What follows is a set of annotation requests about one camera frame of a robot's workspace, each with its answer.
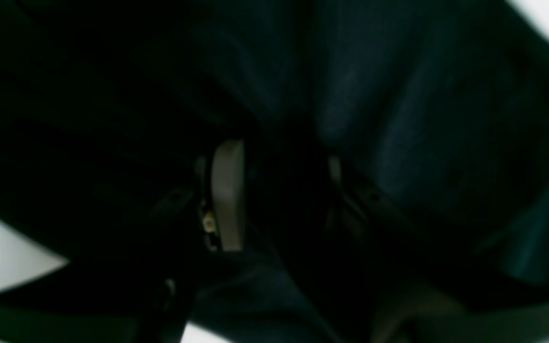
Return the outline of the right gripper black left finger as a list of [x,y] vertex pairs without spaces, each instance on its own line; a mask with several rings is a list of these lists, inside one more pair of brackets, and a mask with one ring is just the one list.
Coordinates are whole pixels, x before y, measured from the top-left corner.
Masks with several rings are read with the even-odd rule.
[[178,343],[205,260],[244,245],[244,142],[158,169],[75,149],[0,171],[0,220],[67,259],[0,290],[0,340]]

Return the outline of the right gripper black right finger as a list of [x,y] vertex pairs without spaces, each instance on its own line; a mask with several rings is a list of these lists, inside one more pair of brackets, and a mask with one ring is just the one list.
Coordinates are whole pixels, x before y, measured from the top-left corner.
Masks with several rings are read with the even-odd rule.
[[505,269],[491,269],[460,244],[425,234],[433,221],[409,218],[337,156],[327,163],[335,193],[327,230],[348,234],[357,255],[369,343],[549,343],[545,268],[526,282],[525,253],[510,255],[527,238],[529,260],[549,262],[549,233],[513,232]]

